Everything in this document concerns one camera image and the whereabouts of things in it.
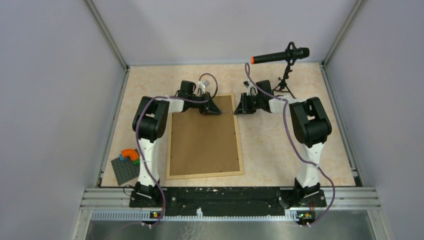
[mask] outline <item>black mounting plate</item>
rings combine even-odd
[[[307,198],[297,199],[294,190],[287,187],[164,187],[167,216],[196,216],[201,208],[204,216],[249,217],[283,216],[290,207],[326,207],[324,191]],[[161,208],[162,198],[152,199],[131,193],[131,208]]]

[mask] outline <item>microphone stand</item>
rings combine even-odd
[[[288,59],[287,59],[287,66],[284,70],[284,75],[281,77],[278,77],[278,80],[280,81],[276,87],[274,87],[273,91],[279,92],[279,93],[290,93],[290,95],[295,99],[296,97],[293,95],[292,91],[290,91],[289,86],[287,85],[286,80],[289,79],[289,73],[293,72],[293,70],[290,69],[291,66],[295,64],[296,59],[293,58],[293,50],[297,49],[294,42],[289,42],[287,48],[285,49],[285,52],[287,53]]]

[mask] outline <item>cork board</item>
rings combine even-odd
[[[167,180],[244,174],[234,97],[220,95],[213,101],[221,115],[202,115],[191,108],[170,117]]]

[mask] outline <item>gray lego baseplate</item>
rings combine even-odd
[[[140,174],[140,164],[134,164],[130,158],[121,161],[120,158],[117,157],[113,159],[111,163],[118,185],[122,185],[134,178],[137,178]]]

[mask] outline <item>tripod stand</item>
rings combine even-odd
[[[290,91],[289,86],[287,85],[286,80],[289,79],[289,73],[293,72],[293,70],[290,69],[291,65],[290,65],[290,61],[287,62],[287,66],[285,67],[284,70],[284,75],[281,77],[278,77],[278,80],[280,81],[278,83],[278,85],[276,87],[274,87],[273,91],[275,92],[279,92],[279,93],[290,93],[290,95],[295,99],[296,97],[293,95],[292,91]]]

